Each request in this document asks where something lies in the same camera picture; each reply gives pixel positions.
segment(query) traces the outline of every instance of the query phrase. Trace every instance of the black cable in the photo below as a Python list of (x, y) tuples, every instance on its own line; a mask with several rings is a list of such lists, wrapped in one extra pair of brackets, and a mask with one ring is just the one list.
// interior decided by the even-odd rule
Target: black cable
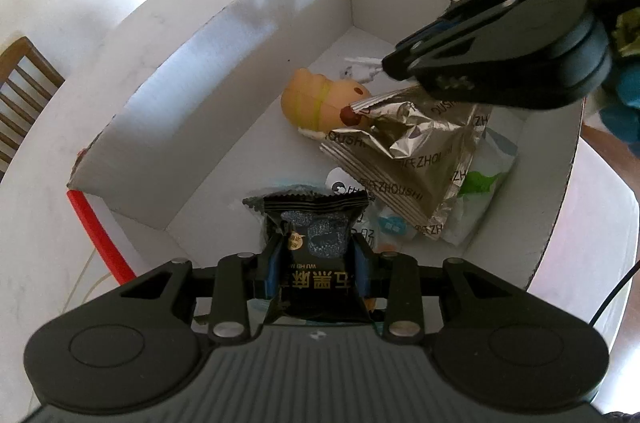
[(616, 297), (616, 295), (618, 293), (620, 293), (620, 290), (626, 285), (627, 282), (629, 282), (631, 280), (631, 277), (633, 275), (635, 275), (638, 272), (638, 270), (640, 270), (640, 260), (638, 262), (636, 262), (636, 264), (633, 266), (633, 268), (631, 268), (626, 273), (626, 275), (623, 276), (622, 279), (620, 279), (620, 282), (618, 282), (616, 287), (614, 287), (612, 289), (612, 291), (609, 293), (609, 296), (607, 296), (607, 298), (604, 299), (604, 302), (598, 308), (598, 310), (596, 311), (596, 314), (593, 315), (593, 318), (591, 319), (591, 322), (589, 322), (590, 326), (592, 326), (592, 327), (594, 326), (594, 324), (600, 318), (600, 315), (604, 313), (605, 309), (607, 309), (607, 306), (609, 306), (609, 304), (611, 304), (611, 301)]

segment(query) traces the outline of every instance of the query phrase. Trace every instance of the cardboard box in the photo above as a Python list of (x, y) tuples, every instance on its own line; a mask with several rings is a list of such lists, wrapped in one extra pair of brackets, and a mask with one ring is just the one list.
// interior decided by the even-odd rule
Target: cardboard box
[[(207, 266), (259, 252), (260, 220), (242, 198), (279, 185), (323, 186), (336, 166), (280, 111), (293, 71), (337, 78), (345, 56), (390, 53), (449, 2), (235, 0), (213, 16), (140, 86), (73, 170), (69, 197), (116, 279), (173, 257)], [(398, 85), (378, 78), (370, 89)], [(463, 255), (526, 287), (562, 205), (581, 117), (582, 103), (526, 115), (516, 164), (467, 248), (420, 237), (404, 250), (424, 265)]]

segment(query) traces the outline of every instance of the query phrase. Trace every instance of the silver foil wrapper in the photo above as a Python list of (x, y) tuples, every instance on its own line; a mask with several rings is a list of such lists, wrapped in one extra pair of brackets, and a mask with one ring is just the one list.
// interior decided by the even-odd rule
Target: silver foil wrapper
[(333, 130), (321, 150), (417, 231), (439, 239), (491, 106), (437, 101), (416, 85), (351, 108), (367, 127)]

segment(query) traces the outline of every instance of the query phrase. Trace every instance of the rubber toy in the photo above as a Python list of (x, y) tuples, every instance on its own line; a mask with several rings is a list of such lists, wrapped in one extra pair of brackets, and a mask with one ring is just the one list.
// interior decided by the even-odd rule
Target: rubber toy
[(280, 98), (282, 112), (301, 130), (324, 132), (341, 127), (363, 126), (350, 103), (371, 93), (354, 80), (329, 80), (324, 74), (297, 69)]

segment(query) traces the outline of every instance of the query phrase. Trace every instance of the white table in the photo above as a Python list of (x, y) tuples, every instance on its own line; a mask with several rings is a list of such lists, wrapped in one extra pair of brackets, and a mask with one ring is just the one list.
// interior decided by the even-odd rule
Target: white table
[(32, 390), (22, 367), (24, 345), (62, 312), (94, 250), (65, 195), (76, 155), (158, 66), (231, 1), (147, 0), (66, 80), (20, 146), (0, 183), (1, 422), (26, 414)]
[[(148, 0), (47, 105), (0, 183), (0, 421), (24, 416), (31, 387), (22, 351), (31, 333), (77, 306), (106, 273), (66, 199), (76, 154), (174, 51), (231, 0)], [(531, 292), (588, 319), (635, 260), (638, 203), (584, 142)], [(81, 276), (78, 287), (74, 287)], [(98, 294), (114, 285), (105, 281)], [(598, 328), (611, 344), (626, 295)]]

